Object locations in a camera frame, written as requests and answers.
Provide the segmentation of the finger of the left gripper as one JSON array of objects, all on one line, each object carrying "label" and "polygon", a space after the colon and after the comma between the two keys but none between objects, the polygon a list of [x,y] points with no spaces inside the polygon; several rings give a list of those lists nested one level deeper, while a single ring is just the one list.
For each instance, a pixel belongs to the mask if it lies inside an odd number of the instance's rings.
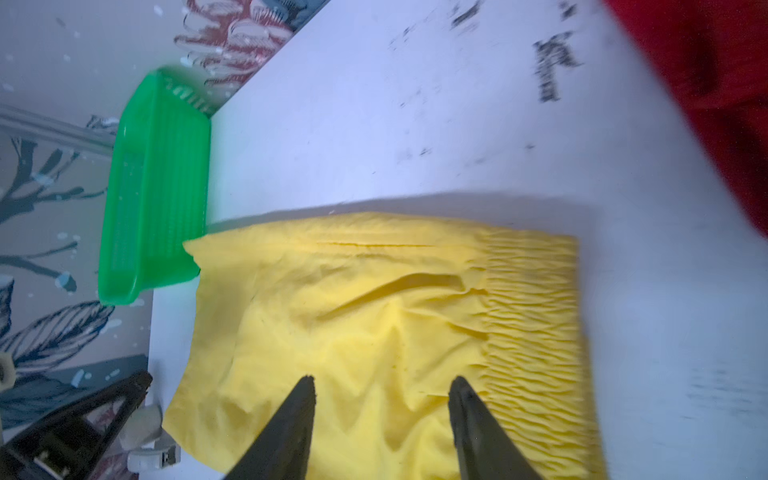
[{"label": "finger of the left gripper", "polygon": [[[3,479],[87,479],[113,444],[129,417],[144,402],[153,377],[140,371],[31,424],[1,447]],[[87,416],[118,405],[101,428]]]}]

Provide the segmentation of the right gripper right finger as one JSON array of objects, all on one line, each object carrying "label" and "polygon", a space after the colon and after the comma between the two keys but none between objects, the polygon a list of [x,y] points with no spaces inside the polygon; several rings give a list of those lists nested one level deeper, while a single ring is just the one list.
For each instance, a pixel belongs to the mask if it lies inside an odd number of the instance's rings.
[{"label": "right gripper right finger", "polygon": [[542,479],[462,376],[451,383],[448,407],[461,479]]}]

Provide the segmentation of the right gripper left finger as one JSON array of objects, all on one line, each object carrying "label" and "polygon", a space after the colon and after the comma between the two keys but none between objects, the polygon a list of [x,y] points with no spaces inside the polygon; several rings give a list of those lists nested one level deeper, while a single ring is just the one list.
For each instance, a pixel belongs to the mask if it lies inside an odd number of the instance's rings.
[{"label": "right gripper left finger", "polygon": [[315,380],[303,376],[225,479],[306,479],[315,407]]}]

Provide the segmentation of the yellow shorts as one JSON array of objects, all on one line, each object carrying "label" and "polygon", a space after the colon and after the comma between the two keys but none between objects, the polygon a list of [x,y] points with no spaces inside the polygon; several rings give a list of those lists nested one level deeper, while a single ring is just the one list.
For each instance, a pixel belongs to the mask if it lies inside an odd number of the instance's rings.
[{"label": "yellow shorts", "polygon": [[607,475],[569,236],[357,213],[186,243],[200,269],[164,429],[230,470],[315,380],[312,479],[455,479],[448,391],[465,377],[547,479]]}]

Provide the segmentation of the red shorts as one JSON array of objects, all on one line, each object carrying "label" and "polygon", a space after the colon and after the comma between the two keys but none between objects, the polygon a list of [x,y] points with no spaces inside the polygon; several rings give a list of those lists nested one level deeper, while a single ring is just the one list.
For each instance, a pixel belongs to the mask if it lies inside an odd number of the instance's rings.
[{"label": "red shorts", "polygon": [[767,232],[767,4],[611,1],[753,226]]}]

